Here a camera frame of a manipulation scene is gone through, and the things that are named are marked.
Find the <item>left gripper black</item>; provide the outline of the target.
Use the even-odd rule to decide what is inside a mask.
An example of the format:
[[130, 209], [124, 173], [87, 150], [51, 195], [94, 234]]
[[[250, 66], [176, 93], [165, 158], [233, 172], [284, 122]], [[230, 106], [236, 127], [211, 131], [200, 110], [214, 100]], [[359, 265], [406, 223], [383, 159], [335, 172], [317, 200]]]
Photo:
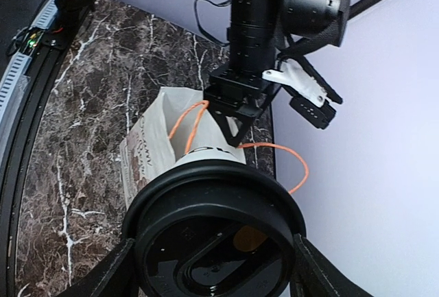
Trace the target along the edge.
[[278, 84], [264, 80], [260, 74], [216, 69], [209, 74], [204, 98], [227, 144], [237, 147], [277, 92]]

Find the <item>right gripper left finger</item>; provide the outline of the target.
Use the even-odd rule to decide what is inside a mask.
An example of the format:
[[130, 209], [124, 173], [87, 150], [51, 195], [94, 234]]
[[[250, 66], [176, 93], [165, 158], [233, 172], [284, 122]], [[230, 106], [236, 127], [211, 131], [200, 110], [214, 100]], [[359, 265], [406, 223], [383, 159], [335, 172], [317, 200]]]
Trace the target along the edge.
[[134, 239], [123, 239], [63, 296], [137, 296]]

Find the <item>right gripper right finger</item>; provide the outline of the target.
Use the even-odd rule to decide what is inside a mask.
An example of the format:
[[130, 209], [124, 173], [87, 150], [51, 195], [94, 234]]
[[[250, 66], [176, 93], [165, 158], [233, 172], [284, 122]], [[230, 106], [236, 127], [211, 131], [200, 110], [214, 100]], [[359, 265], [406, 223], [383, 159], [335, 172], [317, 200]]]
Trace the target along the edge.
[[299, 234], [294, 235], [294, 256], [291, 296], [370, 295], [344, 276], [306, 237]]

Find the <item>single white paper cup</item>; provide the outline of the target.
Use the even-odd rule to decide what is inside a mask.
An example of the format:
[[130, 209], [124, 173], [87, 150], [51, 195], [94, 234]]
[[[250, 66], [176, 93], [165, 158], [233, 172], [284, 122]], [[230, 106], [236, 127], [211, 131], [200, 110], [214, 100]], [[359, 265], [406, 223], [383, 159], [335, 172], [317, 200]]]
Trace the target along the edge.
[[172, 169], [196, 161], [224, 160], [246, 164], [246, 157], [242, 149], [233, 147], [204, 146], [198, 147], [183, 155], [171, 167]]

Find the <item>white paper takeout bag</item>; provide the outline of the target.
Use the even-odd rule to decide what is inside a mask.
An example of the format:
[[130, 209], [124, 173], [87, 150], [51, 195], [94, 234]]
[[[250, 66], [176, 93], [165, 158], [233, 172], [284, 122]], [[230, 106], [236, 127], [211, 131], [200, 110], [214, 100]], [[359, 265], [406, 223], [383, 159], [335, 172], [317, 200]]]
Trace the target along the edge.
[[[171, 167], [189, 151], [204, 146], [227, 144], [219, 126], [208, 112], [209, 102], [201, 91], [185, 87], [162, 87], [120, 144], [121, 176], [126, 206], [131, 209], [141, 194], [166, 174], [174, 184], [186, 185], [196, 195], [212, 194], [214, 200], [231, 200], [238, 193], [266, 192], [275, 182], [258, 169], [224, 160], [196, 161]], [[291, 148], [268, 142], [241, 143], [246, 149], [271, 148], [294, 156], [304, 169], [303, 178], [289, 192], [294, 193], [309, 177], [309, 166]]]

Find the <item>black cup lid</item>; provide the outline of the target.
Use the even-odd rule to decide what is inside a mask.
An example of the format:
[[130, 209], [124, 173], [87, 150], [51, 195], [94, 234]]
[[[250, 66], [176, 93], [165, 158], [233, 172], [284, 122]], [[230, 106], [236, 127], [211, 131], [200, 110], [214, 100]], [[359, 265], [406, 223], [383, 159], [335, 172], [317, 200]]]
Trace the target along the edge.
[[147, 296], [279, 296], [302, 212], [272, 177], [232, 161], [180, 165], [134, 197], [122, 235]]

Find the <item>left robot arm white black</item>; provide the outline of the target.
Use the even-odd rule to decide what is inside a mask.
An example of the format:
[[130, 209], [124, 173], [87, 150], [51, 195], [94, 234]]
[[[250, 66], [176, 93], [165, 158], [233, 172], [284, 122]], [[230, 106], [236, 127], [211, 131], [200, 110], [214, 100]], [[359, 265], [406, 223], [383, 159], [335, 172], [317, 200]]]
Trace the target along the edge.
[[327, 45], [340, 46], [351, 0], [228, 0], [228, 62], [209, 75], [204, 98], [231, 146], [286, 90], [290, 106], [324, 129], [342, 97], [307, 59]]

